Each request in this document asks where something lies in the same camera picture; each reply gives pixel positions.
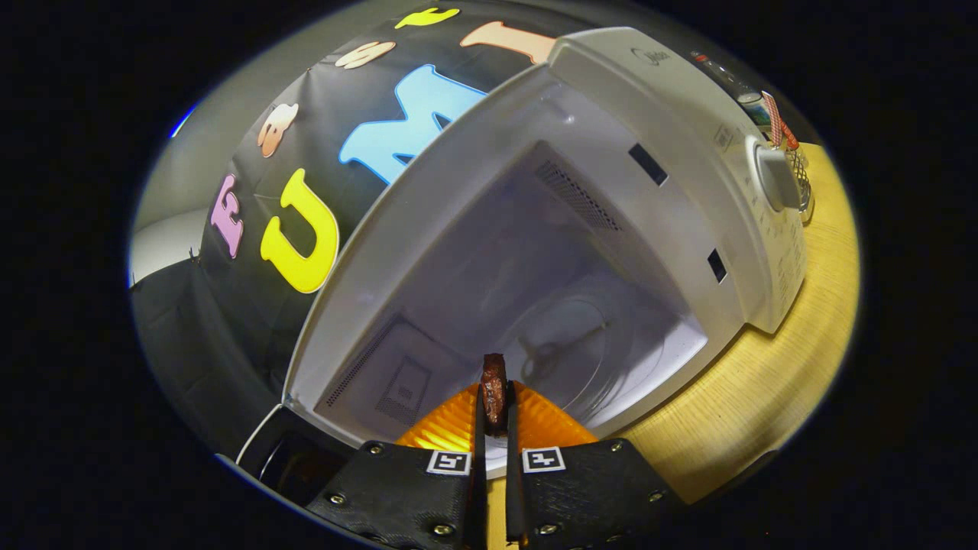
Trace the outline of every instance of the brown food item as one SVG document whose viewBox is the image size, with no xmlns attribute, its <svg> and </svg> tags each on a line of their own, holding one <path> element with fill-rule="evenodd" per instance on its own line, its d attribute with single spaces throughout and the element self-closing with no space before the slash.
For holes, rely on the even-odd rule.
<svg viewBox="0 0 978 550">
<path fill-rule="evenodd" d="M 482 359 L 482 403 L 486 435 L 506 435 L 506 361 L 502 353 L 487 353 Z"/>
</svg>

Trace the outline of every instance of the wooden table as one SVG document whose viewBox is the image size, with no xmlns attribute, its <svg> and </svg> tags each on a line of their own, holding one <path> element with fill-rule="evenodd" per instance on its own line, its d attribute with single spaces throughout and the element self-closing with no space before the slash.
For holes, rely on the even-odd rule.
<svg viewBox="0 0 978 550">
<path fill-rule="evenodd" d="M 802 144 L 815 196 L 808 271 L 778 332 L 744 327 L 703 373 L 615 436 L 629 439 L 688 503 L 777 450 L 834 379 L 856 322 L 860 252 L 842 182 L 822 147 Z M 489 548 L 506 546 L 506 479 L 489 483 Z"/>
</svg>

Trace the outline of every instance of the yellow letter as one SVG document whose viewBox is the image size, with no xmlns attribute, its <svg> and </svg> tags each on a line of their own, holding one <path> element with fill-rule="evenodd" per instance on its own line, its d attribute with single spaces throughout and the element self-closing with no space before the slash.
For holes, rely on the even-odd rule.
<svg viewBox="0 0 978 550">
<path fill-rule="evenodd" d="M 459 12 L 458 9 L 453 8 L 451 10 L 448 10 L 448 11 L 444 12 L 444 13 L 435 14 L 434 11 L 437 10 L 437 9 L 438 8 L 428 8 L 427 10 L 424 10 L 423 12 L 413 13 L 410 16 L 408 16 L 408 17 L 404 18 L 403 20 L 401 20 L 401 22 L 398 23 L 398 24 L 396 24 L 394 26 L 394 28 L 401 28 L 402 26 L 404 26 L 406 24 L 413 24 L 413 25 L 416 25 L 416 26 L 423 26 L 423 25 L 426 25 L 426 24 L 441 23 L 441 22 L 447 20 L 448 18 L 454 17 Z"/>
<path fill-rule="evenodd" d="M 271 260 L 279 273 L 297 291 L 310 294 L 318 291 L 336 262 L 339 249 L 339 227 L 336 218 L 323 201 L 305 184 L 305 170 L 295 171 L 282 190 L 282 208 L 294 206 L 316 231 L 316 247 L 309 257 L 295 251 L 282 234 L 282 220 L 268 220 L 261 237 L 261 259 Z"/>
</svg>

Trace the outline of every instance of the microwave brand logo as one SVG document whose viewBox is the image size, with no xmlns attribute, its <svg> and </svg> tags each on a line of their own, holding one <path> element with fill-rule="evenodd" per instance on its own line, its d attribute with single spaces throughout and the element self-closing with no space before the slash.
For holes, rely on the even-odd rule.
<svg viewBox="0 0 978 550">
<path fill-rule="evenodd" d="M 660 61 L 669 59 L 669 54 L 665 52 L 647 52 L 641 48 L 632 48 L 632 53 L 635 57 L 656 67 L 659 66 Z"/>
</svg>

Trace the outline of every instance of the letter m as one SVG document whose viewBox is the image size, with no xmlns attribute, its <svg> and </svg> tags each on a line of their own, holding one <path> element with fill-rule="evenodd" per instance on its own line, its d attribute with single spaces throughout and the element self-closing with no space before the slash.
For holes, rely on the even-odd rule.
<svg viewBox="0 0 978 550">
<path fill-rule="evenodd" d="M 412 70 L 394 87 L 404 120 L 364 122 L 350 133 L 339 149 L 339 161 L 355 160 L 369 168 L 387 185 L 401 175 L 407 162 L 438 136 L 441 124 L 435 115 L 455 120 L 485 97 L 485 92 L 446 78 L 424 65 Z"/>
</svg>

